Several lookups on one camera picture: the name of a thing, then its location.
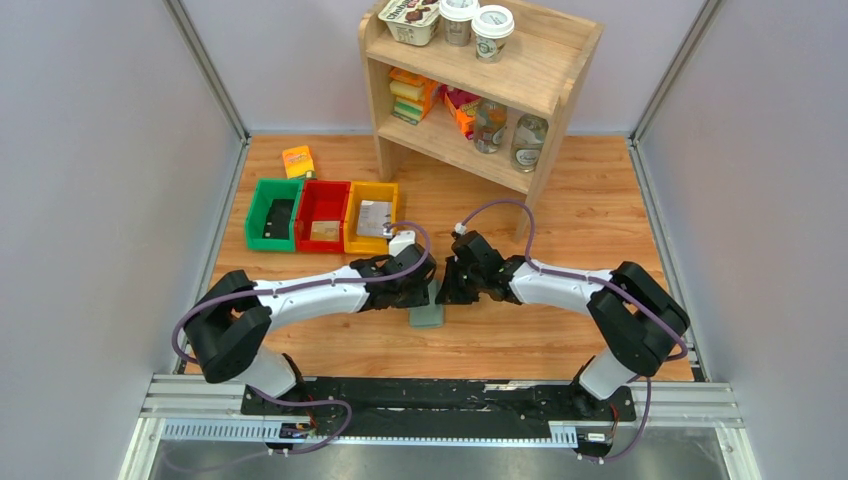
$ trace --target white wall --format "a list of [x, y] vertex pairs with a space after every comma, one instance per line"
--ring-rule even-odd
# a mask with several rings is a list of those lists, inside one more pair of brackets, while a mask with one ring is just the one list
[[115, 478], [239, 145], [161, 0], [0, 3], [0, 478]]
[[[250, 130], [370, 130], [357, 29], [374, 0], [185, 3]], [[537, 3], [607, 26], [570, 131], [629, 133], [703, 0]]]
[[844, 478], [848, 8], [726, 2], [642, 143], [766, 479]]

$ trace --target yellow bin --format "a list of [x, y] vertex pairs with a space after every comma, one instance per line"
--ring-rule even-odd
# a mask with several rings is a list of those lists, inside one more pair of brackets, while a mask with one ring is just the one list
[[363, 200], [392, 202], [391, 221], [394, 223], [397, 221], [398, 185], [397, 183], [350, 182], [350, 197], [345, 212], [345, 252], [386, 255], [389, 253], [389, 243], [385, 238], [360, 237], [356, 234], [356, 226], [359, 224], [359, 206]]

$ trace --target wooden floor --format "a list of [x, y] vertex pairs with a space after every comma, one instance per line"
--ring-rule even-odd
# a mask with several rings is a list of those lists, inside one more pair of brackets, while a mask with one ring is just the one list
[[[280, 153], [303, 144], [312, 148], [321, 179], [377, 180], [370, 136], [254, 137], [213, 282], [235, 269], [244, 269], [252, 279], [314, 275], [360, 257], [254, 252], [245, 246], [244, 220], [257, 180], [284, 177]], [[433, 238], [433, 256], [440, 261], [438, 278], [444, 257], [450, 254], [450, 232], [456, 222], [486, 201], [521, 198], [420, 154], [413, 154], [401, 166], [395, 181], [400, 184], [400, 219], [420, 223]], [[524, 250], [523, 243], [511, 240], [517, 215], [515, 207], [497, 206], [469, 227], [484, 233], [506, 257]], [[664, 283], [622, 138], [567, 138], [536, 215], [533, 256], [540, 261], [601, 269], [631, 260]], [[275, 351], [290, 354], [304, 375], [442, 378], [571, 379], [604, 348], [589, 317], [488, 298], [479, 307], [447, 307], [445, 326], [438, 329], [412, 329], [406, 312], [383, 310], [290, 325], [270, 334], [265, 342]], [[666, 364], [656, 379], [688, 381], [692, 373], [683, 360]]]

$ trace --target black mounting plate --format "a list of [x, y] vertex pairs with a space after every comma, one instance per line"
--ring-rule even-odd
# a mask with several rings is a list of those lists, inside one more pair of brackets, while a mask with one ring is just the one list
[[[591, 417], [581, 415], [568, 384], [524, 384], [508, 380], [447, 380], [414, 378], [307, 378], [286, 400], [345, 400], [354, 415], [345, 435], [439, 438], [549, 438], [550, 420], [612, 421], [609, 404], [619, 420], [636, 420], [633, 395], [620, 387]], [[334, 431], [344, 408], [312, 409], [319, 434]], [[242, 398], [245, 415], [305, 415], [300, 408], [280, 407], [253, 394]]]

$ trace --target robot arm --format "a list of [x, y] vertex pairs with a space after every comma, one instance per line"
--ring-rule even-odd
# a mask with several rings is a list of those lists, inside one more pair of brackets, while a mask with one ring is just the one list
[[591, 396], [588, 400], [606, 400], [634, 377], [653, 376], [675, 345], [675, 340], [643, 312], [628, 310], [625, 300], [609, 285], [625, 290], [647, 306], [678, 336], [689, 328], [683, 309], [635, 263], [596, 271], [536, 261], [531, 265], [520, 255], [504, 259], [476, 231], [456, 233], [454, 237], [451, 248], [455, 256], [447, 258], [437, 302], [469, 304], [486, 293], [496, 301], [551, 305], [594, 319], [607, 348], [590, 359], [575, 378]]
[[[427, 286], [436, 269], [433, 257], [428, 254], [415, 270], [402, 273], [425, 253], [415, 242], [415, 233], [399, 232], [389, 242], [389, 251], [391, 255], [356, 260], [329, 273], [295, 280], [251, 281], [243, 270], [224, 275], [198, 304], [247, 291], [257, 294], [223, 300], [185, 323], [206, 381], [238, 379], [279, 397], [295, 386], [296, 375], [282, 355], [261, 346], [268, 332], [333, 313], [429, 304]], [[397, 274], [402, 276], [383, 281]]]

